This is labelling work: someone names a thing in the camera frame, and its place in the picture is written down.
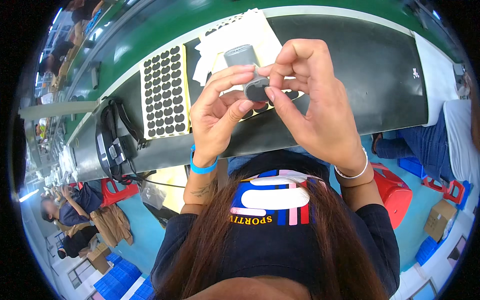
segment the black adhesive pad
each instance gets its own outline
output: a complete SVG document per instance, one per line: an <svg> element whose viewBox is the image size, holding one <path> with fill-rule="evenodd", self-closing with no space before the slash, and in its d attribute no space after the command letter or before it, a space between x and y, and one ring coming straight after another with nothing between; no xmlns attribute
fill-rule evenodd
<svg viewBox="0 0 480 300"><path fill-rule="evenodd" d="M266 87L268 87L266 84L263 84L261 87L250 85L245 90L245 95L251 101L266 102L269 100L267 94L265 93Z"/></svg>

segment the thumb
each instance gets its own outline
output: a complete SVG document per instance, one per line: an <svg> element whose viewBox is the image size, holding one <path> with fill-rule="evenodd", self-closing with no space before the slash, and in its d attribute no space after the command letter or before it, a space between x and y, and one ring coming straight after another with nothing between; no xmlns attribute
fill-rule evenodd
<svg viewBox="0 0 480 300"><path fill-rule="evenodd" d="M266 87L265 92L274 103L276 113L293 136L305 128L305 117L284 92L274 86Z"/></svg>
<svg viewBox="0 0 480 300"><path fill-rule="evenodd" d="M238 100L228 108L223 117L218 120L217 126L222 130L228 130L230 133L237 123L245 116L245 114L252 109L253 102L250 100Z"/></svg>

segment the table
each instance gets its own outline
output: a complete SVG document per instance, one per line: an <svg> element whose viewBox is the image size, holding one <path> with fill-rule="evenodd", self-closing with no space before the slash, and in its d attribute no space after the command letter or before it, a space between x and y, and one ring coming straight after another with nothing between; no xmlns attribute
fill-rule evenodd
<svg viewBox="0 0 480 300"><path fill-rule="evenodd" d="M333 15L289 15L268 18L281 43L292 38L320 38L329 46L336 77L343 82L359 134L369 134L427 123L425 84L415 39L392 28L354 18ZM202 88L192 80L199 53L198 39L186 43L190 99ZM413 68L419 78L413 76ZM142 128L140 74L137 72L112 94L123 98L134 125ZM309 97L295 100L305 113ZM98 114L106 105L96 111ZM128 132L119 127L119 134ZM77 162L78 180L105 177L95 146L95 118L89 118L71 144ZM133 158L137 172L186 165L190 160L191 134L151 140ZM263 112L235 128L222 158L297 145L274 110ZM132 171L122 166L125 174Z"/></svg>

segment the blue wristband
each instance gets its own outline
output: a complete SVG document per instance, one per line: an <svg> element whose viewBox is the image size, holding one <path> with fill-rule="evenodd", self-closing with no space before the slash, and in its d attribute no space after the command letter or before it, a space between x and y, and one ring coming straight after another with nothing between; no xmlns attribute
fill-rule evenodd
<svg viewBox="0 0 480 300"><path fill-rule="evenodd" d="M191 171L193 171L194 173L197 173L197 174L208 174L208 173L212 172L213 170L215 170L216 164L218 162L218 156L216 157L213 165L211 165L209 167L206 167L206 168L199 168L199 167L197 167L196 165L193 164L193 152L195 151L195 144L193 144L191 150L192 150L192 152L190 153L190 170Z"/></svg>

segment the silver bangle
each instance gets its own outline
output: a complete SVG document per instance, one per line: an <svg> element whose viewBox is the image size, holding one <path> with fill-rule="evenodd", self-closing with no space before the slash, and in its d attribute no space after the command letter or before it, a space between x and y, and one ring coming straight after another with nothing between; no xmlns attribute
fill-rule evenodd
<svg viewBox="0 0 480 300"><path fill-rule="evenodd" d="M359 175L354 176L354 177L346 176L346 175L342 174L342 172L340 172L336 166L334 166L335 172L337 172L338 175L340 175L341 177L346 178L346 179L354 179L354 178L360 177L363 173L365 173L365 170L367 169L367 166L368 166L368 155L367 155L367 151L365 150L365 148L362 147L362 149L363 149L363 152L365 153L365 158L366 158L367 162L365 163L365 167L363 168L363 171Z"/></svg>

